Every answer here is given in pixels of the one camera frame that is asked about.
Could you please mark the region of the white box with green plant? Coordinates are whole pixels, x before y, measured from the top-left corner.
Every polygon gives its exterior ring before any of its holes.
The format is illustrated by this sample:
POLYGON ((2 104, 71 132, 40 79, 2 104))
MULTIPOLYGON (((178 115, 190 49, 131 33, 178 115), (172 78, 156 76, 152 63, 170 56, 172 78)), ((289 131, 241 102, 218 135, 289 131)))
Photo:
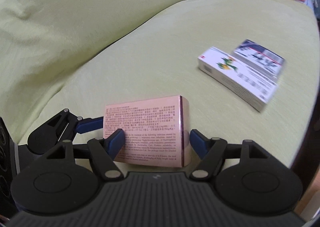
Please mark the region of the white box with green plant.
POLYGON ((198 58, 199 69, 237 94, 258 112, 272 99, 278 85, 243 61, 215 47, 198 58))

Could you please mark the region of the yellow-green bed sheet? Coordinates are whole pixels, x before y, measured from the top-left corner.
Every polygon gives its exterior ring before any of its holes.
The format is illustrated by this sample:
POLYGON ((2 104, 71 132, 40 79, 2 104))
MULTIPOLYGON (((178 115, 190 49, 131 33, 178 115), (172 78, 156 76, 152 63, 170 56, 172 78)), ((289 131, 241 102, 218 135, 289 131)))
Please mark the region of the yellow-green bed sheet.
POLYGON ((318 84, 317 21, 296 0, 1 0, 1 116, 21 144, 64 108, 100 117, 108 104, 181 95, 193 129, 253 139, 291 166, 318 84), (285 59, 262 112, 197 67, 205 50, 246 39, 285 59))

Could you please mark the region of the white grey medicine box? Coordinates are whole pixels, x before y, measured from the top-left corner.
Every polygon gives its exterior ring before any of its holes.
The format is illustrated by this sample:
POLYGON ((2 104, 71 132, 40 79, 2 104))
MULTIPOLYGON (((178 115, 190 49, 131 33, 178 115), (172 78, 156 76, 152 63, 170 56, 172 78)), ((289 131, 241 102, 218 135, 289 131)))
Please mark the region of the white grey medicine box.
POLYGON ((237 46, 232 56, 274 82, 278 81, 285 64, 283 57, 249 39, 237 46))

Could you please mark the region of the pink medicine box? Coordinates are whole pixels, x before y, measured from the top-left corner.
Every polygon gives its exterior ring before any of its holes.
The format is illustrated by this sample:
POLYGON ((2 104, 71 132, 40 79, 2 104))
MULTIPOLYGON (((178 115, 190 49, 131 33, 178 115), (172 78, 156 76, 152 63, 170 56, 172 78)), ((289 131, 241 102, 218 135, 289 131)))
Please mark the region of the pink medicine box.
POLYGON ((125 145, 116 162, 167 168, 191 162, 189 102, 183 96, 106 106, 104 138, 117 129, 124 131, 125 145))

